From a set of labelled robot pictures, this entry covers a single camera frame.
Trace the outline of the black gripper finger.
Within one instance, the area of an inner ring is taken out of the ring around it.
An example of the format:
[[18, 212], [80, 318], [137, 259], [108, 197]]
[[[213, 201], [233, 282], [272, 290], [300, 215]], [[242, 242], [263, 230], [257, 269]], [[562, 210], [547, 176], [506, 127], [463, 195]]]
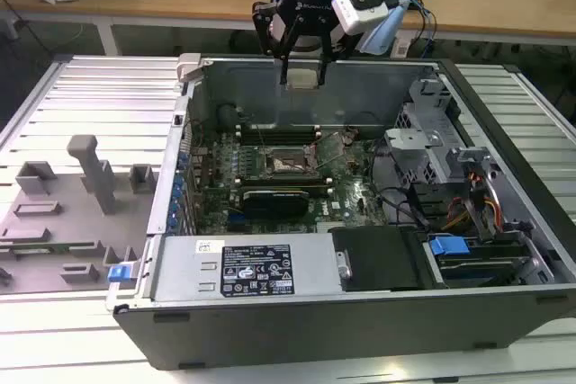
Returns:
[[317, 76], [318, 86], [322, 86], [326, 81], [329, 64], [339, 59], [348, 59], [360, 41], [360, 34], [349, 35], [340, 23], [324, 16], [318, 19], [317, 31], [321, 46]]
[[[302, 15], [296, 13], [291, 2], [255, 2], [252, 5], [252, 21], [256, 29], [261, 50], [282, 62], [280, 84], [287, 84], [289, 56], [296, 41], [302, 35]], [[279, 41], [273, 38], [271, 25], [278, 16], [283, 23], [283, 33]]]

